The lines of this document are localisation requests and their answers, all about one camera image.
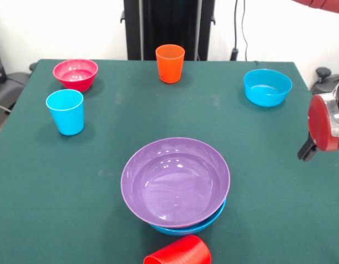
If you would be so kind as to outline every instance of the red cup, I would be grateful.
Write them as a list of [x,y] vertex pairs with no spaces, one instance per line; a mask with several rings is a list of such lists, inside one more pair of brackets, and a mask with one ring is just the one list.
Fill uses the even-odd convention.
[[178,45],[166,44],[156,49],[158,74],[161,81],[173,84],[181,79],[185,50]]
[[211,253],[196,235],[187,235],[152,253],[144,264],[211,264]]

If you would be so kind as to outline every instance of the white wall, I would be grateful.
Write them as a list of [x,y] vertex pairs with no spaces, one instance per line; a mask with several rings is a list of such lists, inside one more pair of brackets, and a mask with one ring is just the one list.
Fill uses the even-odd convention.
[[[239,60],[245,43],[240,31],[243,0],[239,0]],[[235,0],[216,0],[216,26],[211,27],[209,60],[229,60],[234,46]],[[309,8],[291,0],[246,0],[244,32],[248,60],[293,61],[307,85],[315,69],[329,67],[339,73],[339,14]]]
[[7,73],[41,58],[127,59],[123,0],[0,0]]
[[[238,48],[243,60],[239,0]],[[310,85],[319,66],[339,73],[339,14],[291,0],[246,0],[245,35],[251,61],[294,61]],[[234,0],[216,0],[209,60],[229,60]],[[8,73],[28,71],[40,58],[126,59],[123,0],[0,0],[0,54]]]

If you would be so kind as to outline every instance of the bowl rim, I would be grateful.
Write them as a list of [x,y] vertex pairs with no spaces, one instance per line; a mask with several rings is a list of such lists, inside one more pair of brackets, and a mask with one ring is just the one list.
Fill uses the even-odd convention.
[[[213,152],[217,153],[217,155],[219,156],[219,158],[221,158],[224,162],[224,165],[227,169],[227,175],[228,175],[228,187],[227,187],[227,190],[225,192],[225,195],[223,196],[223,199],[218,203],[218,205],[214,208],[214,210],[212,210],[212,212],[210,213],[209,216],[204,216],[204,217],[201,217],[201,218],[198,218],[197,220],[195,221],[191,221],[190,223],[188,224],[170,224],[170,225],[159,225],[158,223],[154,223],[152,221],[148,221],[146,220],[144,217],[141,217],[140,215],[138,215],[136,212],[134,212],[134,210],[129,206],[128,202],[127,202],[127,199],[125,198],[125,195],[124,195],[124,192],[123,192],[123,181],[124,181],[124,178],[125,178],[125,169],[128,167],[128,164],[129,162],[131,162],[131,160],[133,160],[133,158],[135,157],[136,154],[138,154],[140,151],[142,151],[144,148],[146,147],[149,147],[153,144],[156,144],[156,143],[159,143],[161,141],[165,141],[165,140],[174,140],[174,139],[180,139],[180,140],[189,140],[189,141],[195,141],[195,142],[198,142],[200,144],[204,144],[206,145],[208,148],[212,149]],[[148,223],[148,224],[152,224],[153,226],[158,226],[158,227],[165,227],[165,228],[184,228],[184,227],[190,227],[190,226],[193,226],[195,224],[198,224],[204,220],[206,220],[207,218],[209,218],[212,214],[214,214],[220,207],[221,205],[223,204],[224,200],[227,198],[227,195],[228,195],[228,192],[229,192],[229,189],[231,187],[231,172],[229,171],[229,167],[227,165],[227,162],[226,160],[224,159],[224,157],[215,149],[213,148],[212,146],[210,146],[209,144],[205,143],[205,142],[202,142],[200,140],[197,140],[197,139],[192,139],[192,138],[189,138],[189,137],[167,137],[167,138],[164,138],[164,139],[159,139],[159,140],[156,140],[156,141],[153,141],[143,147],[141,147],[139,150],[137,150],[136,153],[134,153],[131,158],[128,160],[128,162],[125,164],[123,170],[122,170],[122,175],[121,175],[121,193],[122,193],[122,198],[123,198],[123,201],[125,202],[125,204],[127,205],[127,207],[130,209],[130,211],[136,215],[139,219],[143,220],[144,222]]]
[[169,233],[172,233],[172,234],[178,234],[178,235],[180,235],[181,233],[199,232],[199,231],[205,229],[206,227],[208,227],[209,225],[211,225],[214,221],[216,221],[218,219],[218,217],[223,212],[223,209],[225,209],[226,202],[227,202],[227,198],[223,201],[223,204],[221,204],[220,208],[217,211],[215,211],[215,213],[213,213],[212,215],[210,215],[208,217],[208,218],[210,218],[211,216],[215,215],[211,220],[209,220],[207,223],[204,223],[203,225],[200,225],[200,226],[197,226],[197,227],[190,226],[190,227],[184,227],[184,228],[167,228],[167,227],[159,227],[159,226],[153,225],[153,224],[151,226],[153,228],[157,229],[157,230],[162,230],[162,231],[165,231],[165,232],[169,232]]
[[60,65],[62,65],[62,64],[64,64],[64,63],[66,63],[66,62],[70,62],[70,61],[84,61],[84,62],[90,62],[90,63],[92,63],[93,65],[96,66],[96,71],[95,71],[93,74],[91,74],[89,77],[87,77],[87,78],[85,78],[85,79],[83,79],[83,80],[78,80],[78,81],[89,80],[89,79],[93,78],[93,77],[99,72],[99,66],[98,66],[97,63],[94,62],[93,60],[90,60],[90,59],[66,59],[66,60],[64,60],[64,61],[62,61],[62,62],[60,62],[60,63],[58,63],[56,66],[54,66],[54,68],[53,68],[53,70],[52,70],[53,76],[54,76],[57,80],[59,80],[59,81],[69,81],[69,80],[66,80],[66,79],[63,79],[63,78],[58,77],[57,74],[56,74],[56,69],[57,69],[58,66],[60,66]]
[[275,94],[275,95],[270,95],[270,94],[264,93],[264,95],[266,95],[266,96],[281,96],[281,95],[286,95],[286,94],[288,94],[288,93],[291,91],[291,89],[293,88],[293,82],[292,82],[291,78],[289,78],[286,74],[284,74],[284,73],[282,73],[282,72],[280,72],[280,71],[278,71],[278,70],[271,70],[271,69],[262,68],[262,69],[251,70],[251,71],[247,72],[247,73],[244,75],[243,80],[244,80],[244,86],[245,86],[244,88],[245,88],[245,89],[247,89],[247,77],[249,76],[249,74],[251,74],[251,73],[253,73],[253,72],[261,72],[261,71],[276,73],[276,74],[278,74],[278,75],[280,75],[280,76],[286,78],[286,79],[288,80],[288,82],[289,82],[289,88],[288,88],[287,91],[285,91],[285,92],[280,92],[280,93],[277,93],[277,94]]

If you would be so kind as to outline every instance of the cup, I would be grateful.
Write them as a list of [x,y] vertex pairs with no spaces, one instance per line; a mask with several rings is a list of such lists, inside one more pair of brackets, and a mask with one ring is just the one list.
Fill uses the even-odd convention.
[[59,130],[65,136],[80,133],[84,128],[84,97],[76,90],[59,90],[48,96],[46,106]]
[[211,253],[196,235],[187,235],[145,257],[144,264],[211,264]]
[[161,81],[173,84],[181,79],[185,50],[178,45],[166,44],[156,49],[158,74]]

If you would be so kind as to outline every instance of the blue cup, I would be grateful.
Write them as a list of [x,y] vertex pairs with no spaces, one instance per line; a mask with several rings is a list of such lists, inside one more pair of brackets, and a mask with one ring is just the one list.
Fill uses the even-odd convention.
[[245,95],[258,106],[272,107],[282,103],[292,89],[292,81],[275,70],[258,69],[244,76]]
[[59,130],[65,136],[80,133],[84,128],[84,97],[72,89],[59,90],[48,96],[46,105]]

